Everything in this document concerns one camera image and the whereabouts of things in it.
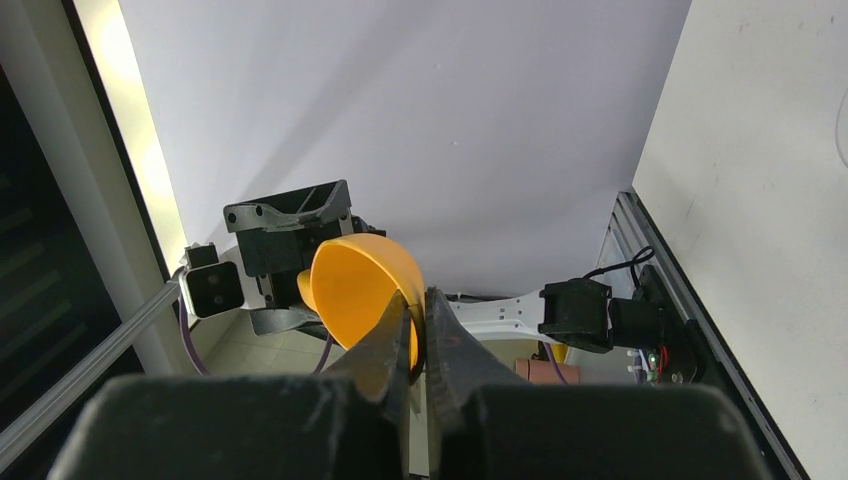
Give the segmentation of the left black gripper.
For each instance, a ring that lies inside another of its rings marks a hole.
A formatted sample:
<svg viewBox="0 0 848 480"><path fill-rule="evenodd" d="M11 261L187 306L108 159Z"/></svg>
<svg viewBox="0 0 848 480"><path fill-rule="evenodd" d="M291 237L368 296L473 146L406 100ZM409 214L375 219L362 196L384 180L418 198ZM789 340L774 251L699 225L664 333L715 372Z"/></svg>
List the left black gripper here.
<svg viewBox="0 0 848 480"><path fill-rule="evenodd" d="M256 335L300 331L326 335L297 285L311 267L318 246L353 233L385 236L351 213L344 179L227 205L227 231L236 236L242 265L255 280L265 306L249 311Z"/></svg>

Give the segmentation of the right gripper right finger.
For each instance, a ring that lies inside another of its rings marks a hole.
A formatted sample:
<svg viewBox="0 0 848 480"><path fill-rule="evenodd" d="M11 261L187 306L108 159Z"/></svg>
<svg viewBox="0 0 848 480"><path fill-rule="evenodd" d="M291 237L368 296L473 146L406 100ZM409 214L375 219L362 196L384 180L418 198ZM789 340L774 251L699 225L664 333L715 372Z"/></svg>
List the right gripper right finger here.
<svg viewBox="0 0 848 480"><path fill-rule="evenodd" d="M464 434L474 423L479 394L490 387L525 387L520 378L476 340L436 287L426 290L426 404L431 438Z"/></svg>

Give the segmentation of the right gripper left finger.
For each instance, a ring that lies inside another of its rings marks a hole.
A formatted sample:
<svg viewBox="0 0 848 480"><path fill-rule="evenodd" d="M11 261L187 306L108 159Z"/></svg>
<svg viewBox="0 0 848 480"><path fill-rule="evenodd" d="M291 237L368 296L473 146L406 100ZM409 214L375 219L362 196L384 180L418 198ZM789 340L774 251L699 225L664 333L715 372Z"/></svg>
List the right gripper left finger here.
<svg viewBox="0 0 848 480"><path fill-rule="evenodd" d="M324 374L341 381L354 424L386 438L409 430L412 315L403 294L392 294L377 324Z"/></svg>

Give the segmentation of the orange plastic scoop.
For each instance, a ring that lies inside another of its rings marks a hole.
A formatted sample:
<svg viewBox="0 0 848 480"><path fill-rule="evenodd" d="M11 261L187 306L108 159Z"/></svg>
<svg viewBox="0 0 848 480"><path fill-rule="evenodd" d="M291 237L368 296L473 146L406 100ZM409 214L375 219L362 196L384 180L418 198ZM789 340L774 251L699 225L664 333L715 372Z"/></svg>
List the orange plastic scoop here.
<svg viewBox="0 0 848 480"><path fill-rule="evenodd" d="M305 305L346 350L377 325L397 292L413 320L425 316L425 284L416 260L402 245L377 234L323 241L311 265L296 275L296 285Z"/></svg>

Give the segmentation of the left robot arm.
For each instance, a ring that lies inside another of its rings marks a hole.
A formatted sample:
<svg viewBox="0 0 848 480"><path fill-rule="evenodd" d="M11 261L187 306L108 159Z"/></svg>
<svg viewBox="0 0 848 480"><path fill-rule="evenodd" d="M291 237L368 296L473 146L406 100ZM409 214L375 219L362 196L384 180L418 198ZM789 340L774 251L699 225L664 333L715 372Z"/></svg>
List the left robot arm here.
<svg viewBox="0 0 848 480"><path fill-rule="evenodd" d="M337 180L224 207L226 228L237 238L245 272L264 297L264 307L250 313L256 335L296 330L320 339L329 336L309 286L308 269L319 247L351 235L369 241L386 236L354 215L351 206L347 182ZM503 299L455 294L449 304L478 340L534 340L595 353L615 346L653 349L664 336L659 308L644 300L615 298L611 287L597 279L628 269L637 282L639 266L654 255L646 246L627 261L540 291Z"/></svg>

